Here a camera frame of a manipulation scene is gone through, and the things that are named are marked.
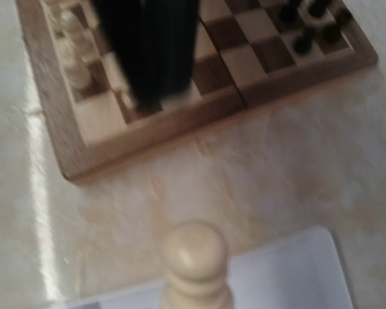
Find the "white chess knight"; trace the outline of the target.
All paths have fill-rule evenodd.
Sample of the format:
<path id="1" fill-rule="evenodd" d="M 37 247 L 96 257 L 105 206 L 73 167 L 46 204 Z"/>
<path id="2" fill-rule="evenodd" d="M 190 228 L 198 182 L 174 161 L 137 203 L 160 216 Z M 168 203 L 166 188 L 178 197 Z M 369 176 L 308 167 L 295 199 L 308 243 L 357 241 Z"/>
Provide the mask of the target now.
<path id="1" fill-rule="evenodd" d="M 72 88 L 82 91 L 89 87 L 92 83 L 89 69 L 68 40 L 59 44 L 59 61 L 65 78 Z"/>

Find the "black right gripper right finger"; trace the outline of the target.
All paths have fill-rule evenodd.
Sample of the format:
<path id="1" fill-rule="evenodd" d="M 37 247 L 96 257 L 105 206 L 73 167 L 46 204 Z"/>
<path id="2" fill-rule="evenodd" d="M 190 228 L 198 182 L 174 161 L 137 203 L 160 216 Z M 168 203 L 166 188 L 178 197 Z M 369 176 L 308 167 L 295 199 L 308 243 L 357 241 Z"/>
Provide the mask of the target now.
<path id="1" fill-rule="evenodd" d="M 145 1 L 143 6 L 151 75 L 149 99 L 179 95 L 190 87 L 199 1 Z"/>

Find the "white chess bishop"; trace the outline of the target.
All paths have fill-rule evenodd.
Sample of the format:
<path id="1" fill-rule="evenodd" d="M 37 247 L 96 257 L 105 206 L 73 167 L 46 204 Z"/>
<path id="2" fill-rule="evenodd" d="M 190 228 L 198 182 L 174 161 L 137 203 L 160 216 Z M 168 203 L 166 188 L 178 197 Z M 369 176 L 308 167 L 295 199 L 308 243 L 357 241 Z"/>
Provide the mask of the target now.
<path id="1" fill-rule="evenodd" d="M 45 1 L 48 17 L 53 29 L 62 32 L 76 46 L 85 45 L 84 29 L 71 10 L 63 10 L 60 1 Z"/>

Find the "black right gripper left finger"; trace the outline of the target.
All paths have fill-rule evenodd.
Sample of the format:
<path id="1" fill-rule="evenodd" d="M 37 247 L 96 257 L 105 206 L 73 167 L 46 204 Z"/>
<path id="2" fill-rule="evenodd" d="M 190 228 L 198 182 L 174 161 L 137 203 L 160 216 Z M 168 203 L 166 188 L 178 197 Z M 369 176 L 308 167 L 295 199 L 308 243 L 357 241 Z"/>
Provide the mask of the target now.
<path id="1" fill-rule="evenodd" d="M 142 2 L 94 0 L 91 4 L 136 99 L 136 109 L 152 109 L 158 103 L 160 87 Z"/>

